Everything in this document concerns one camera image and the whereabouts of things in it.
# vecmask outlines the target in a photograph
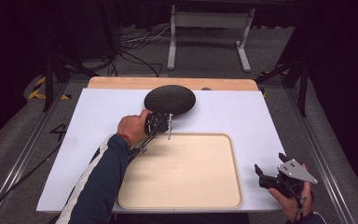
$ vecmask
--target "tray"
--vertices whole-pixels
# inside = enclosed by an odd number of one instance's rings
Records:
[[[126,209],[232,209],[242,198],[229,136],[175,133],[132,161],[117,200]]]

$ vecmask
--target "person's right hand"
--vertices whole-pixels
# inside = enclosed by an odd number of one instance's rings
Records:
[[[117,132],[127,135],[133,145],[139,144],[146,138],[145,121],[147,115],[151,113],[150,110],[144,109],[139,116],[131,115],[122,118],[117,126]]]
[[[268,192],[281,204],[282,210],[286,217],[294,223],[295,220],[299,220],[299,216],[297,217],[297,202],[294,198],[286,198],[276,189],[268,189]],[[305,201],[305,209],[303,212],[303,216],[308,215],[311,212],[312,207],[312,196],[310,194],[310,182],[304,181],[304,188],[301,192],[301,202],[303,203],[303,197],[307,197]]]

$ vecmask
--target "sleeve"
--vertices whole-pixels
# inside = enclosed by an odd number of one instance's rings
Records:
[[[130,146],[108,136],[77,181],[56,223],[108,223],[129,165]]]
[[[309,213],[303,218],[302,224],[325,224],[324,218],[316,212]],[[286,224],[292,224],[289,220],[286,221]]]

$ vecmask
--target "white metal frame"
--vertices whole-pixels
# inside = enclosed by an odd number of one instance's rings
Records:
[[[207,27],[207,28],[231,28],[243,29],[241,41],[236,41],[237,51],[240,55],[243,71],[250,72],[246,53],[244,50],[245,42],[249,34],[255,9],[249,10],[249,13],[210,13],[210,12],[181,12],[176,11],[172,6],[171,13],[171,42],[170,52],[168,54],[168,70],[175,67],[176,54],[176,27]]]

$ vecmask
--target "white tabletop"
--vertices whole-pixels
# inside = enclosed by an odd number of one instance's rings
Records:
[[[150,90],[85,89],[48,181],[37,211],[59,212],[92,155],[119,120],[139,114]],[[233,144],[240,175],[243,203],[233,212],[280,209],[266,189],[258,186],[255,164],[266,175],[276,175],[283,153],[266,103],[260,91],[194,91],[197,102],[186,114],[172,122],[175,133],[224,133]],[[118,213],[134,212],[115,204]],[[194,210],[140,210],[136,212],[194,212]]]

